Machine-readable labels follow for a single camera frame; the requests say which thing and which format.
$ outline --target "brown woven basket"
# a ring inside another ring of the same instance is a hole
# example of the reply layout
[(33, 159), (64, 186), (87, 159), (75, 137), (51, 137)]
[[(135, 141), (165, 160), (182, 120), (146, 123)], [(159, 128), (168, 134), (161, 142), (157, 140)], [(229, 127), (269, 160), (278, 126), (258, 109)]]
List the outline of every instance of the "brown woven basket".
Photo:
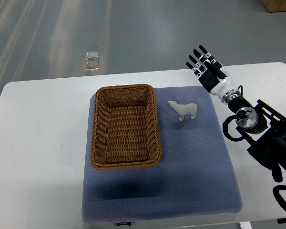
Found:
[(102, 87), (95, 94), (90, 162), (95, 169), (151, 167), (161, 160), (154, 89)]

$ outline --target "white toy bear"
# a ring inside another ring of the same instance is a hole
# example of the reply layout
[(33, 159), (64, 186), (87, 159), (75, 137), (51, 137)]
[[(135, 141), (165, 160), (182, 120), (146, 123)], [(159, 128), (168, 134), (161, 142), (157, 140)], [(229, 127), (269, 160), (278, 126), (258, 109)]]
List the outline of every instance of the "white toy bear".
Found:
[(184, 120), (185, 115), (191, 115), (191, 119), (196, 117), (197, 105), (196, 104), (178, 104), (176, 101), (168, 101), (171, 108), (179, 114), (179, 120)]

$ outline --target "concrete floor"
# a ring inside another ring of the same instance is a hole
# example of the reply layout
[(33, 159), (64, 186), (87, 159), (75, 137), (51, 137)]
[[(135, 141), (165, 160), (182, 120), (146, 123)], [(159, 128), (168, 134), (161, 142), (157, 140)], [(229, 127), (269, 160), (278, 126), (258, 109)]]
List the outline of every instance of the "concrete floor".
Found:
[(0, 93), (12, 81), (184, 69), (199, 44), (223, 65), (286, 63), (286, 12), (259, 0), (0, 0)]

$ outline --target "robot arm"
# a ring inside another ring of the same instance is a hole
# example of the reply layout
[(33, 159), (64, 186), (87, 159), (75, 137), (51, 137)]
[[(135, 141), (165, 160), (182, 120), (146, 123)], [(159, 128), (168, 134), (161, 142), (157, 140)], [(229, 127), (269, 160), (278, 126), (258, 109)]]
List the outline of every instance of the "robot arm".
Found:
[[(201, 64), (193, 57), (189, 56), (194, 63), (193, 67), (189, 62), (186, 65), (198, 77), (202, 86), (212, 95), (228, 105), (228, 108), (235, 113), (223, 123), (223, 133), (231, 141), (246, 140), (250, 147), (247, 149), (249, 154), (262, 166), (272, 171), (274, 181), (282, 182), (281, 167), (286, 170), (286, 118), (272, 107), (258, 100), (257, 106), (253, 107), (244, 97), (242, 86), (235, 87), (232, 84), (232, 77), (223, 65), (217, 61), (203, 46), (199, 46), (204, 53), (194, 49), (194, 55)], [(230, 136), (228, 124), (235, 120), (236, 130), (241, 137)], [(253, 140), (249, 134), (259, 134), (268, 129), (257, 141)], [(280, 190), (286, 190), (286, 186), (274, 187), (273, 193), (286, 211), (286, 202), (279, 195)]]

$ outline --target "blue mat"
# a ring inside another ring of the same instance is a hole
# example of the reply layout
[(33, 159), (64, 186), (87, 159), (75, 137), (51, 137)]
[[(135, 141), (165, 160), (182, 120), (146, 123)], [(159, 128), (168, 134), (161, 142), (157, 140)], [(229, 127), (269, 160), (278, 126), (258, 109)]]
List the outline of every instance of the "blue mat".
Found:
[[(209, 93), (201, 86), (156, 88), (155, 93), (163, 156), (151, 168), (99, 171), (91, 166), (94, 96), (91, 98), (82, 197), (84, 222), (161, 219), (239, 212), (242, 208)], [(192, 120), (186, 115), (180, 122), (167, 101), (197, 104), (197, 117)]]

